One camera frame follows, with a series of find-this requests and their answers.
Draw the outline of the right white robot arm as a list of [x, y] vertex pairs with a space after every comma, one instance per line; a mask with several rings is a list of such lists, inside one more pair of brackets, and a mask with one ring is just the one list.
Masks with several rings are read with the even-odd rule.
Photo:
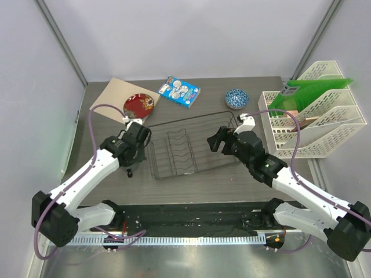
[[258, 182], [281, 191], [304, 206], [297, 209], [272, 199], [262, 213], [264, 226], [290, 226], [324, 241], [339, 257], [353, 262], [370, 241], [370, 210], [362, 202], [351, 204], [300, 177], [283, 160], [269, 154], [253, 131], [237, 132], [225, 126], [207, 139], [216, 152], [236, 157]]

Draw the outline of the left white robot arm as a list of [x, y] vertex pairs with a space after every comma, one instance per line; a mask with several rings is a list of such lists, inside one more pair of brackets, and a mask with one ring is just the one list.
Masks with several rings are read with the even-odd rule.
[[86, 196], [108, 175], [125, 169], [133, 177], [139, 164], [146, 160], [144, 148], [151, 130], [141, 119], [127, 121], [118, 136], [110, 136], [93, 157], [73, 176], [49, 193], [39, 191], [32, 198], [31, 225], [55, 246], [67, 245], [78, 232], [97, 226], [111, 231], [123, 225], [123, 212], [114, 202], [79, 208]]

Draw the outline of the blue red patterned bowl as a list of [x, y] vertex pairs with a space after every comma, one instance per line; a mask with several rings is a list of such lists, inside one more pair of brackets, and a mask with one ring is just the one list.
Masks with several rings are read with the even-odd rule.
[[225, 94], [225, 102], [231, 109], [242, 109], [249, 103], [248, 94], [241, 89], [231, 89]]

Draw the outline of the grey mug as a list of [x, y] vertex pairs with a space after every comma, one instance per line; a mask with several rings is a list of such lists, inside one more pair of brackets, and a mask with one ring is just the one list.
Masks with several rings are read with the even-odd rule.
[[144, 159], [139, 159], [139, 160], [131, 160], [125, 163], [124, 168], [126, 169], [127, 177], [132, 178], [134, 175], [134, 172], [137, 171], [140, 165], [146, 160], [147, 158], [144, 158]]

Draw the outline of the dark red plate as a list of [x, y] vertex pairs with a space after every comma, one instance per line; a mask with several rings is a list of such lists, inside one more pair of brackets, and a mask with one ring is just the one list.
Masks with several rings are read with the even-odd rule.
[[155, 107], [153, 98], [147, 94], [134, 94], [123, 105], [123, 111], [131, 119], [145, 121]]

